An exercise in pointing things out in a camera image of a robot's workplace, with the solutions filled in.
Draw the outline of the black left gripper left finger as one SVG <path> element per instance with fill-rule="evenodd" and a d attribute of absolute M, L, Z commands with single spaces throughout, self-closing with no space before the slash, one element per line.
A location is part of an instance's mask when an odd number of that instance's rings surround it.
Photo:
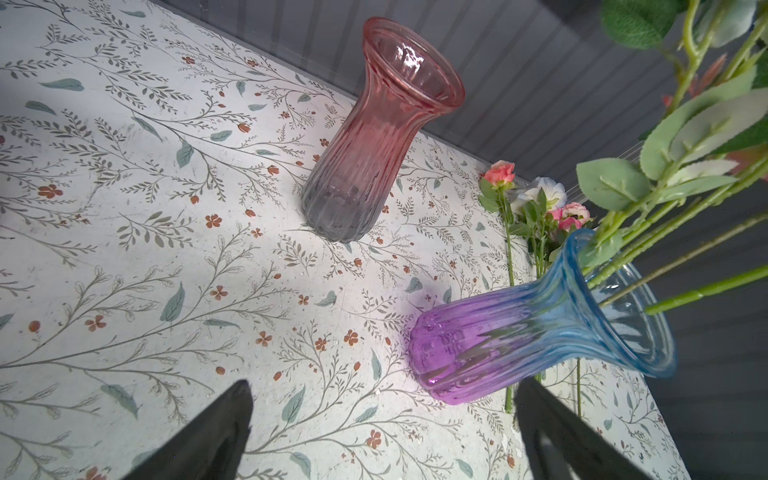
<path fill-rule="evenodd" d="M 253 405 L 249 383 L 236 381 L 126 477 L 234 479 L 250 434 Z"/>

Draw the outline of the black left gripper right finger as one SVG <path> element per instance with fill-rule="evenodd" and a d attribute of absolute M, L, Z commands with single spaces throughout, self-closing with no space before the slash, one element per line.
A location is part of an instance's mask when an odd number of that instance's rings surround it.
<path fill-rule="evenodd" d="M 648 477 L 535 379 L 519 383 L 514 403 L 535 479 Z"/>

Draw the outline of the purple blue glass vase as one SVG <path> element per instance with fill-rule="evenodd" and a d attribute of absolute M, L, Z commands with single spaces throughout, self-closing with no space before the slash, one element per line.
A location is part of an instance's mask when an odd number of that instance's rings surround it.
<path fill-rule="evenodd" d="M 452 301 L 421 314 L 408 355 L 417 382 L 434 398 L 473 402 L 572 358 L 602 360 L 653 378 L 677 370 L 677 350 L 656 298 L 642 286 L 609 303 L 637 281 L 631 265 L 596 287 L 579 265 L 594 233 L 571 234 L 539 279 Z"/>

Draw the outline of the cream pink rose stem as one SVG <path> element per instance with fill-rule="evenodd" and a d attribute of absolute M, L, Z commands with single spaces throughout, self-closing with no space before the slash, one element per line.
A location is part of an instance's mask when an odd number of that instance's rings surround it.
<path fill-rule="evenodd" d="M 654 270 L 649 275 L 642 277 L 640 280 L 625 287 L 623 290 L 619 291 L 618 293 L 613 294 L 611 297 L 600 302 L 599 306 L 604 307 L 614 303 L 615 301 L 623 298 L 624 296 L 627 296 L 629 293 L 639 289 L 641 286 L 645 286 L 650 281 L 656 280 L 657 278 L 676 269 L 677 267 L 683 265 L 689 260 L 695 257 L 698 257 L 709 250 L 714 249 L 716 246 L 719 246 L 725 241 L 730 240 L 731 238 L 734 238 L 735 236 L 747 231 L 748 229 L 760 223 L 765 222 L 766 220 L 767 220 L 767 212 L 763 212 L 741 222 L 740 224 L 736 225 L 735 227 L 731 228 L 725 233 L 715 237 L 712 240 L 709 240 L 703 243 L 701 246 L 692 250 L 691 252 L 677 258 L 673 262 L 661 268 Z M 644 312 L 647 315 L 651 315 L 651 316 L 657 315 L 672 309 L 676 309 L 678 307 L 682 307 L 684 305 L 697 302 L 704 298 L 713 297 L 715 295 L 718 295 L 730 290 L 734 290 L 736 288 L 739 288 L 760 280 L 764 280 L 766 278 L 767 278 L 767 265 L 764 264 L 756 268 L 753 268 L 747 272 L 743 272 L 726 279 L 718 280 L 708 285 L 705 285 L 696 289 L 691 289 L 687 292 L 673 296 L 661 302 L 654 303 L 648 307 L 645 307 Z"/>

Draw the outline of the light blue peony flower stem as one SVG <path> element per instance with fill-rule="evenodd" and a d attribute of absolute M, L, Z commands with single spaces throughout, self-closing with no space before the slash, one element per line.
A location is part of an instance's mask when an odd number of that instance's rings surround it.
<path fill-rule="evenodd" d="M 767 142 L 767 4 L 764 1 L 606 1 L 601 21 L 616 42 L 646 50 L 684 17 L 677 89 L 636 162 L 602 158 L 576 167 L 587 200 L 605 210 L 580 254 L 604 277 L 704 210 L 751 186 L 766 157 L 739 168 L 732 152 Z"/>

